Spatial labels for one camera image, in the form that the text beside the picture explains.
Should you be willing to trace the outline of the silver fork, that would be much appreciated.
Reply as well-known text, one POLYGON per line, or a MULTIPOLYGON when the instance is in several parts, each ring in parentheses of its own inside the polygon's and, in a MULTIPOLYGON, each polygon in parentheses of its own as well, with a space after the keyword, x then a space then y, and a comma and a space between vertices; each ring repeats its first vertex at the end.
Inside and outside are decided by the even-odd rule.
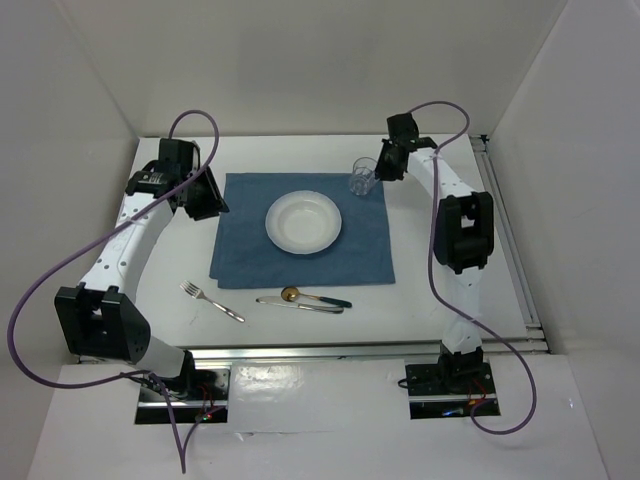
POLYGON ((215 308, 217 308, 218 310, 220 310, 221 312, 223 312, 225 315, 227 315, 228 317, 232 318, 236 322, 238 322, 238 323, 245 323, 246 322, 246 319, 244 317, 242 317, 240 314, 238 314, 234 310, 232 310, 232 309, 220 304, 219 302, 216 302, 213 299, 209 298, 201 288, 197 287, 192 282, 183 281, 183 282, 180 283, 180 288, 185 293, 187 293, 190 297, 192 297, 192 298, 194 298, 196 300, 203 300, 203 301, 213 305, 215 308))

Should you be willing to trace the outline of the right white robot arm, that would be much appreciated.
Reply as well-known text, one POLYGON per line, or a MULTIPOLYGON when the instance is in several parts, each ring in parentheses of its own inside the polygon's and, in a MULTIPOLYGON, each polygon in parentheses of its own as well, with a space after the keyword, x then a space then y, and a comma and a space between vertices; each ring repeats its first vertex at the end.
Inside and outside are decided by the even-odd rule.
POLYGON ((422 137, 410 113, 387 119, 388 137, 375 168, 381 181, 396 181, 406 173, 430 195, 432 205, 428 277, 435 286, 439 265, 447 298, 437 297, 453 317, 440 343, 435 381, 449 393, 461 393, 478 379, 484 352, 479 327, 479 285, 494 251, 494 202, 490 193, 463 181, 445 162, 439 147, 422 137))

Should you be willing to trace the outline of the blue cloth napkin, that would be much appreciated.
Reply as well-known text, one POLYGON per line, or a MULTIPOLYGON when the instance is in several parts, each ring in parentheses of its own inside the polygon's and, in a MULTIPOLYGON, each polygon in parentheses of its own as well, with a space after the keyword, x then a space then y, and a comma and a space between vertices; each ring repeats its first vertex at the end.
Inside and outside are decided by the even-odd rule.
POLYGON ((286 286, 362 286, 395 282, 383 186, 358 197, 344 173, 229 173, 224 199, 230 207, 218 223, 210 277, 220 289, 286 286), (268 238, 265 219, 281 196, 321 193, 338 207, 340 234, 319 253, 294 255, 268 238))

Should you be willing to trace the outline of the clear plastic cup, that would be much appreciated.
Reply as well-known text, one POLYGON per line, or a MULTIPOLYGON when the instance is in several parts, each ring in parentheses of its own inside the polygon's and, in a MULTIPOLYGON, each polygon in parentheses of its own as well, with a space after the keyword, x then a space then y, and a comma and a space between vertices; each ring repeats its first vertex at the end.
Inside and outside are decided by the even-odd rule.
POLYGON ((360 157, 354 161, 349 178, 349 189, 356 196, 366 196, 377 183, 375 169, 377 161, 371 157, 360 157))

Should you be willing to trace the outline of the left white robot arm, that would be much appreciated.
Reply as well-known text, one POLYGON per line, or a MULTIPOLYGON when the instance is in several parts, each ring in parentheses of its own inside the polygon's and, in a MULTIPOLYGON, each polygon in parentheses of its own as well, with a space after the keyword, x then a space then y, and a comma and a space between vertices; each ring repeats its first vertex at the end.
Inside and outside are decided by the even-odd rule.
POLYGON ((228 210, 209 168, 202 175, 194 142, 163 138, 156 159, 128 181, 117 225, 92 268, 75 287, 62 287, 55 310, 69 351, 149 370, 176 399, 196 390, 191 353, 151 333, 135 305, 138 285, 163 230, 179 209, 195 221, 228 210))

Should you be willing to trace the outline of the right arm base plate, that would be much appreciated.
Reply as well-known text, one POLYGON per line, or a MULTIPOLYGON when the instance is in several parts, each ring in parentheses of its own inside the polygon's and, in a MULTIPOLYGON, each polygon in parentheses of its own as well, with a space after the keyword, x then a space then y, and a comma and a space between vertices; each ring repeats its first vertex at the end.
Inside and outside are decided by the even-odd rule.
POLYGON ((397 386, 408 395, 412 420, 499 416, 500 406, 490 365, 477 373, 445 380, 436 364, 408 364, 397 386))

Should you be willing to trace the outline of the silver table knife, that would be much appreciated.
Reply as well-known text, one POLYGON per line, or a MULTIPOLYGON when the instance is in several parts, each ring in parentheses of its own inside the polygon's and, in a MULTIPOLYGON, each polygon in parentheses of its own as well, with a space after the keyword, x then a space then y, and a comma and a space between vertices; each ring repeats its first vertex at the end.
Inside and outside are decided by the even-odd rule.
POLYGON ((305 303, 300 303, 295 301, 283 300, 282 298, 276 297, 276 296, 258 297, 256 299, 256 302, 264 305, 272 305, 272 306, 278 306, 283 308, 292 308, 292 309, 322 312, 322 313, 329 313, 329 314, 341 314, 344 312, 344 308, 340 306, 321 306, 321 305, 305 304, 305 303))

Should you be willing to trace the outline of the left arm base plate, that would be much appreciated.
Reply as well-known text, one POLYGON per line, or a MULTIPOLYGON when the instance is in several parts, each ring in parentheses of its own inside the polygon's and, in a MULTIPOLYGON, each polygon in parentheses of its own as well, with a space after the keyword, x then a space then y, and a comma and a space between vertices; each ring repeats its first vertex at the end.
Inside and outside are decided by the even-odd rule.
MULTIPOLYGON (((195 378, 195 384, 183 392, 171 390, 169 384, 166 384, 176 423, 226 423, 231 369, 218 366, 199 370, 195 378)), ((169 424, 166 402, 157 383, 148 377, 137 379, 136 383, 139 384, 139 395, 134 424, 169 424)))

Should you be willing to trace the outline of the clear glass bowl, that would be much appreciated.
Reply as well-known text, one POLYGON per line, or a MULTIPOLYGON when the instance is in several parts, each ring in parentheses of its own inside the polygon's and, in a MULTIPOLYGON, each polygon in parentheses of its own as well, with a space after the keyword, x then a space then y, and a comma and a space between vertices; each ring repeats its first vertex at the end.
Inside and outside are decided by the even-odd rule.
POLYGON ((265 230, 280 250, 312 255, 329 248, 342 230, 342 215, 328 196, 310 190, 282 195, 269 207, 265 230))

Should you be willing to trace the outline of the gold spoon teal handle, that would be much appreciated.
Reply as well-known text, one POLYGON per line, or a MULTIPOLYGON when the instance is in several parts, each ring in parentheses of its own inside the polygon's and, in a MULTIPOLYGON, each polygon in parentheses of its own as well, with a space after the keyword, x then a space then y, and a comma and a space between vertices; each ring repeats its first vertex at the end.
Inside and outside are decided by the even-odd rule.
POLYGON ((318 296, 311 295, 301 292, 297 287, 289 286, 285 287, 281 291, 281 298, 285 301, 294 302, 300 298, 306 298, 311 300, 316 300, 319 302, 323 302, 332 306, 342 307, 342 308, 352 308, 353 304, 346 300, 335 299, 326 296, 318 296))

